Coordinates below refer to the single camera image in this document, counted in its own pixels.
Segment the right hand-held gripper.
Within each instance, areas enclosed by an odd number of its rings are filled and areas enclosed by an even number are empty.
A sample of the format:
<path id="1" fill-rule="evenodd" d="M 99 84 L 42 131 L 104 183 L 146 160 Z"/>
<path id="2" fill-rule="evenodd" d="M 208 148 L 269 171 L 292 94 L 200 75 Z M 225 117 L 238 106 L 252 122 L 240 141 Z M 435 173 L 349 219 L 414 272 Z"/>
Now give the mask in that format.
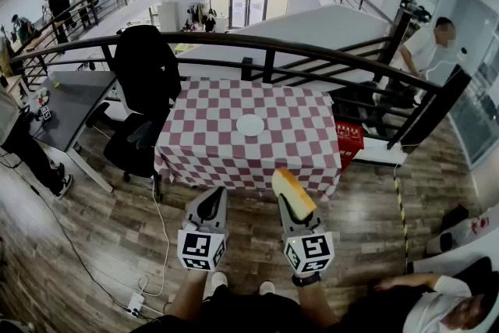
<path id="1" fill-rule="evenodd" d="M 321 223 L 317 208 L 301 218 L 285 196 L 278 197 L 281 226 L 284 229 L 284 255 L 298 274 L 322 272 L 334 259 L 332 232 Z"/>

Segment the black wristband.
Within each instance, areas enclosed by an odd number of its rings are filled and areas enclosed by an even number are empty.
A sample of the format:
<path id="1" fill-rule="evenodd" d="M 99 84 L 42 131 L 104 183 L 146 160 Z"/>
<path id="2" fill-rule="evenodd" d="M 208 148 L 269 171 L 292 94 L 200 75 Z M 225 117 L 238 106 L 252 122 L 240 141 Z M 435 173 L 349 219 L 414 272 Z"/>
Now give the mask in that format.
<path id="1" fill-rule="evenodd" d="M 321 276 L 319 271 L 307 272 L 305 274 L 294 274 L 292 276 L 292 283 L 297 288 L 306 287 L 308 285 L 312 285 L 316 282 L 321 281 Z"/>

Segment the black office chair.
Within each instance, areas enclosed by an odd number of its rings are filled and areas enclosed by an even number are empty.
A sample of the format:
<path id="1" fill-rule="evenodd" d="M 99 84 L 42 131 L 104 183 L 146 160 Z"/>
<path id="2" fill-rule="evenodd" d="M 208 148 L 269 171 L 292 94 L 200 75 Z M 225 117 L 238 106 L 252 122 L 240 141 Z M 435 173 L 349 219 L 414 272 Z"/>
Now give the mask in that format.
<path id="1" fill-rule="evenodd" d="M 154 146 L 159 128 L 143 114 L 133 112 L 124 121 L 111 119 L 106 110 L 110 104 L 102 102 L 86 120 L 88 128 L 94 128 L 108 138 L 104 156 L 117 168 L 123 170 L 123 179 L 128 182 L 131 175 L 151 178 L 154 199 L 163 200 L 160 176 L 154 167 Z"/>

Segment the red white checkered tablecloth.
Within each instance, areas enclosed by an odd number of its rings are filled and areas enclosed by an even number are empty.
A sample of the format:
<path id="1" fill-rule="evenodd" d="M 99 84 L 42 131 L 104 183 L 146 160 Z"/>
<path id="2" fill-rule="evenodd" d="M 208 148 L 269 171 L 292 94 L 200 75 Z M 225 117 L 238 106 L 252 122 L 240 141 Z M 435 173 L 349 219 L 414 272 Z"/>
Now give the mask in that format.
<path id="1" fill-rule="evenodd" d="M 260 135 L 236 129 L 247 114 L 263 119 Z M 162 179 L 230 190 L 270 190 L 274 170 L 287 168 L 306 191 L 330 197 L 342 170 L 328 94 L 250 81 L 187 80 L 154 152 Z"/>

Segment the white power strip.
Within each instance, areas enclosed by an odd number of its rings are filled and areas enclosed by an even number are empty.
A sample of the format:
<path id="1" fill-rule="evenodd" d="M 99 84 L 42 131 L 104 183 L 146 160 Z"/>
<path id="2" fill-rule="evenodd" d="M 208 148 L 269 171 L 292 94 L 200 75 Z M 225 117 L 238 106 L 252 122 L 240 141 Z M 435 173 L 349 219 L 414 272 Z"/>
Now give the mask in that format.
<path id="1" fill-rule="evenodd" d="M 144 297 L 139 294 L 138 292 L 135 292 L 132 294 L 132 297 L 129 301 L 128 306 L 126 307 L 126 310 L 129 314 L 131 314 L 133 317 L 142 317 L 142 307 L 144 303 Z"/>

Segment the yellow black floor tape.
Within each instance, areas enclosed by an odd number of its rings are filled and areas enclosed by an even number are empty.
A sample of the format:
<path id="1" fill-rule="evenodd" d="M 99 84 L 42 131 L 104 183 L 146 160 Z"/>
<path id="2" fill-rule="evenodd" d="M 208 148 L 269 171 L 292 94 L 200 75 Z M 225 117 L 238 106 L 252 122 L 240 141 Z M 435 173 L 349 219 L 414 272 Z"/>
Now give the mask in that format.
<path id="1" fill-rule="evenodd" d="M 395 186 L 395 192 L 397 196 L 397 201 L 398 201 L 398 207 L 400 210 L 400 215 L 401 215 L 401 220 L 402 220 L 402 228 L 403 228 L 403 236 L 404 236 L 404 248 L 405 248 L 405 273 L 408 273 L 408 258 L 409 258 L 409 235 L 408 235 L 408 228 L 407 228 L 407 223 L 406 223 L 406 216 L 405 216 L 405 208 L 403 206 L 402 202 L 402 195 L 398 183 L 398 178 L 396 174 L 394 173 L 394 186 Z"/>

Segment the golden bread slice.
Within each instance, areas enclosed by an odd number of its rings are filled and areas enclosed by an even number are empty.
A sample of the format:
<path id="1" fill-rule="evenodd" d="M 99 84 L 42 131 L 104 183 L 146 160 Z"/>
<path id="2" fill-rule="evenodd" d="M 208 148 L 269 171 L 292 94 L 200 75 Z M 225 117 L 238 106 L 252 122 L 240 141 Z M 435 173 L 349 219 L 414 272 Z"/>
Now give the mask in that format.
<path id="1" fill-rule="evenodd" d="M 285 198 L 297 220 L 304 221 L 317 209 L 309 194 L 288 169 L 275 169 L 271 185 L 277 197 L 283 196 Z"/>

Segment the person's left forearm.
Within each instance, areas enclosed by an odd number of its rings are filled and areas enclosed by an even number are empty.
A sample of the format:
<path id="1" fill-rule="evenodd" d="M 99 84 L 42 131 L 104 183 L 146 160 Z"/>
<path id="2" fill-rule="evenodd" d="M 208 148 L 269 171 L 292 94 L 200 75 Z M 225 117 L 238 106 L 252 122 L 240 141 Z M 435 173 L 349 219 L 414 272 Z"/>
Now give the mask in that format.
<path id="1" fill-rule="evenodd" d="M 167 315 L 183 321 L 194 321 L 200 311 L 208 272 L 188 270 L 175 298 L 168 308 Z"/>

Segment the black bag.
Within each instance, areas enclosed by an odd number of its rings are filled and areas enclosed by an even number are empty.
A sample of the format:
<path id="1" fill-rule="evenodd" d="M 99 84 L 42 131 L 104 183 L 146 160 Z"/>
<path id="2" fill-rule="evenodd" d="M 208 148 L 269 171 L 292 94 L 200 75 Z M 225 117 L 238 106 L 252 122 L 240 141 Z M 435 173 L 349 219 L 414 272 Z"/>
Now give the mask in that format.
<path id="1" fill-rule="evenodd" d="M 459 204 L 457 207 L 453 208 L 447 212 L 442 218 L 440 232 L 443 232 L 453 226 L 456 226 L 461 221 L 469 218 L 469 210 Z"/>

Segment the red box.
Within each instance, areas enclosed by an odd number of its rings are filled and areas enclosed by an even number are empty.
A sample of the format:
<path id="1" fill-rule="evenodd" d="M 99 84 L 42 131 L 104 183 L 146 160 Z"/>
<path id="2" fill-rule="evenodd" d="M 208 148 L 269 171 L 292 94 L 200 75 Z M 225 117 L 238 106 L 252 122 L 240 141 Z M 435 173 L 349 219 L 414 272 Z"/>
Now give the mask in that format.
<path id="1" fill-rule="evenodd" d="M 344 171 L 351 164 L 357 153 L 364 149 L 363 128 L 347 122 L 337 121 L 335 129 L 338 138 L 342 171 Z"/>

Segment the person's black shorts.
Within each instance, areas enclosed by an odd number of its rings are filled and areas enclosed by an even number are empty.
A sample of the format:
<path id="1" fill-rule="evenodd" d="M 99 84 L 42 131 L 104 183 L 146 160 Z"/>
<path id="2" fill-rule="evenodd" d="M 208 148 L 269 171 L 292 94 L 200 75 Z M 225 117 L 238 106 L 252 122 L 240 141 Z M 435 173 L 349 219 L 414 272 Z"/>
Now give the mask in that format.
<path id="1" fill-rule="evenodd" d="M 340 323 L 319 328 L 292 299 L 236 295 L 225 286 L 203 301 L 195 321 L 165 315 L 130 333 L 345 333 Z"/>

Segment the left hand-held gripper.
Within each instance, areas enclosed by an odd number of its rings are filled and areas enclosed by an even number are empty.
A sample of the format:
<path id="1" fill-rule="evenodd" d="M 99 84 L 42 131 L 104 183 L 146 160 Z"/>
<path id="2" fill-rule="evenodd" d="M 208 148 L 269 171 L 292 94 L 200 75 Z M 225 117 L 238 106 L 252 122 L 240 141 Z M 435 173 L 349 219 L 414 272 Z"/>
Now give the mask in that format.
<path id="1" fill-rule="evenodd" d="M 216 271 L 227 250 L 227 205 L 228 192 L 222 186 L 201 193 L 190 204 L 189 221 L 178 230 L 177 256 L 184 268 Z M 212 223 L 198 224 L 194 218 Z"/>

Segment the white round plate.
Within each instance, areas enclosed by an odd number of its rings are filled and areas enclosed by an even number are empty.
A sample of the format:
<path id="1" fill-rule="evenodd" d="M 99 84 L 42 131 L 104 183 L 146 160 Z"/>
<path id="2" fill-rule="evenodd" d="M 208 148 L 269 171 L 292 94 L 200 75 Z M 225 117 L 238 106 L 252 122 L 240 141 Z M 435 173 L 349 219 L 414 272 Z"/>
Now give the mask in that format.
<path id="1" fill-rule="evenodd" d="M 236 121 L 236 129 L 244 136 L 258 136 L 264 131 L 264 121 L 254 114 L 243 115 Z"/>

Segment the white cabinet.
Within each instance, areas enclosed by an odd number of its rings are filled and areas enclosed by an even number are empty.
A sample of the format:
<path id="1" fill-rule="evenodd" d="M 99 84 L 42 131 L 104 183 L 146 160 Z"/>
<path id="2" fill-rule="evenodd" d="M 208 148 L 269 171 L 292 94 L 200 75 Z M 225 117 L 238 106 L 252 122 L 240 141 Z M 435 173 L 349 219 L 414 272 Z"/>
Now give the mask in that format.
<path id="1" fill-rule="evenodd" d="M 157 6 L 161 32 L 179 32 L 178 2 L 161 2 Z"/>

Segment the person's right forearm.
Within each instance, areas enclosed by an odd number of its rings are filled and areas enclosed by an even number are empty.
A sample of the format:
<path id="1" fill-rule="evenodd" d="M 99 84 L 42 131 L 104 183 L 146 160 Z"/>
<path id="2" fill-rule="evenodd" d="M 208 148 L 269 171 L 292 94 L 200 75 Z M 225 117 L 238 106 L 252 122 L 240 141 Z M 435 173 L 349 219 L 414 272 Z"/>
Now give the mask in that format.
<path id="1" fill-rule="evenodd" d="M 298 287 L 299 305 L 302 312 L 320 329 L 327 329 L 339 322 L 328 304 L 321 282 Z"/>

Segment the grey desk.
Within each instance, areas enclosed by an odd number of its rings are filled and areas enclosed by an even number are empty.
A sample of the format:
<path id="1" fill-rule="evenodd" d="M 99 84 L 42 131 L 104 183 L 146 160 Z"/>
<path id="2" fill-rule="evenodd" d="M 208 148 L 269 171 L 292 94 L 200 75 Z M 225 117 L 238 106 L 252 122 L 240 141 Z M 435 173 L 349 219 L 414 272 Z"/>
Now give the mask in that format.
<path id="1" fill-rule="evenodd" d="M 30 134 L 41 143 L 66 154 L 102 189 L 111 193 L 113 187 L 94 171 L 74 149 L 87 119 L 107 97 L 117 82 L 109 71 L 58 71 L 42 84 L 48 92 L 47 122 L 30 122 Z"/>

